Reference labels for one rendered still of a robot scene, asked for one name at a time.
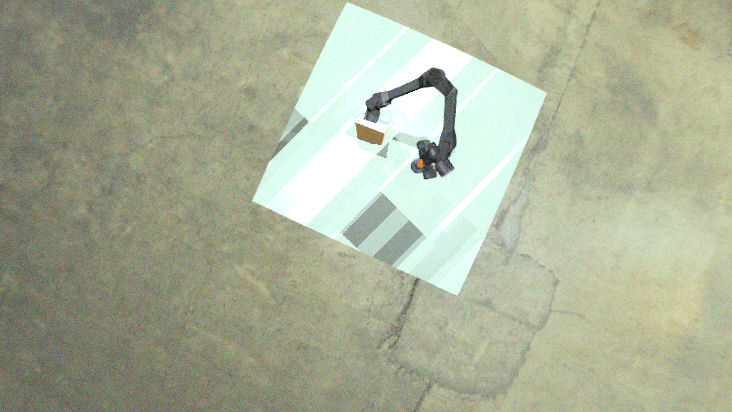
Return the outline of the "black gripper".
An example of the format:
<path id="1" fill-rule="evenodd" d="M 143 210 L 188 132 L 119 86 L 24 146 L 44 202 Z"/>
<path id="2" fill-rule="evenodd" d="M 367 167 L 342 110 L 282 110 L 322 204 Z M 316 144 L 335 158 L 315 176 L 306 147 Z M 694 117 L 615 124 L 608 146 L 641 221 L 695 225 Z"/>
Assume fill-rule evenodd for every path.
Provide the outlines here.
<path id="1" fill-rule="evenodd" d="M 424 179 L 435 178 L 437 176 L 436 170 L 433 168 L 433 165 L 431 164 L 434 161 L 431 162 L 426 158 L 426 151 L 428 150 L 428 149 L 426 149 L 427 148 L 426 145 L 428 145 L 428 144 L 430 144 L 430 140 L 422 140 L 417 143 L 417 147 L 419 149 L 418 150 L 419 157 L 420 157 L 420 159 L 422 159 L 423 165 L 425 164 L 425 166 L 421 167 Z"/>

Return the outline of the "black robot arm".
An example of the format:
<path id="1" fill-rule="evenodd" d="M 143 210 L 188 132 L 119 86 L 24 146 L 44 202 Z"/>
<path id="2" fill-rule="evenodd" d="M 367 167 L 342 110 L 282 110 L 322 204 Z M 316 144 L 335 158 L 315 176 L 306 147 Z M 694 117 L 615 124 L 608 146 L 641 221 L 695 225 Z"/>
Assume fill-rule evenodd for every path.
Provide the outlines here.
<path id="1" fill-rule="evenodd" d="M 434 87 L 444 96 L 444 121 L 438 146 L 435 142 L 426 145 L 428 149 L 426 158 L 431 162 L 434 161 L 434 168 L 442 177 L 455 168 L 448 158 L 458 144 L 455 133 L 458 90 L 446 77 L 445 70 L 432 67 L 417 79 L 404 85 L 401 84 L 389 91 L 374 93 L 370 99 L 365 100 L 367 109 L 363 120 L 376 124 L 381 114 L 380 110 L 392 105 L 393 100 L 416 90 L 431 87 Z"/>

